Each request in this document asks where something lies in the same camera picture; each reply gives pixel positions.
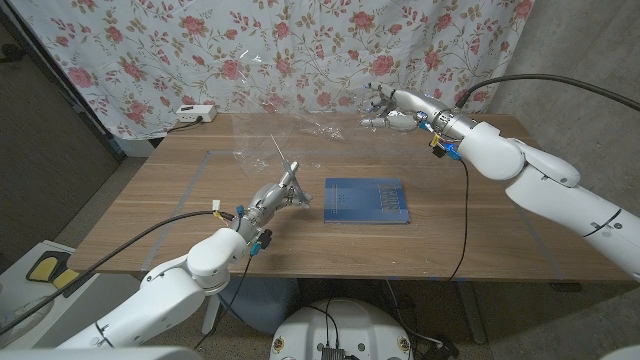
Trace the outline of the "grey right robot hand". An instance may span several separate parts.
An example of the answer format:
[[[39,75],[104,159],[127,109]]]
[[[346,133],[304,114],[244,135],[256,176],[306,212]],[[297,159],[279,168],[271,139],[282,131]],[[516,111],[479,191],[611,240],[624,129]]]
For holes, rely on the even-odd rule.
[[[372,102],[368,108],[376,115],[361,120],[361,126],[389,128],[399,132],[422,128],[461,141],[477,125],[471,118],[456,114],[441,101],[420,92],[398,89],[380,82],[371,82],[367,88],[378,93],[377,102]]]

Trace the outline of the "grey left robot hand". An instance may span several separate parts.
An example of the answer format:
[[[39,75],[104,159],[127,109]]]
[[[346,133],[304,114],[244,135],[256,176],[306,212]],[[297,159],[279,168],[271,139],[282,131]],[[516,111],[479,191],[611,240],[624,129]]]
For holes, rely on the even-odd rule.
[[[277,183],[268,183],[259,189],[246,207],[238,207],[231,228],[247,243],[255,241],[260,231],[273,218],[275,212],[287,206],[311,207],[313,196],[303,191],[297,181],[299,164],[284,162],[285,173]]]

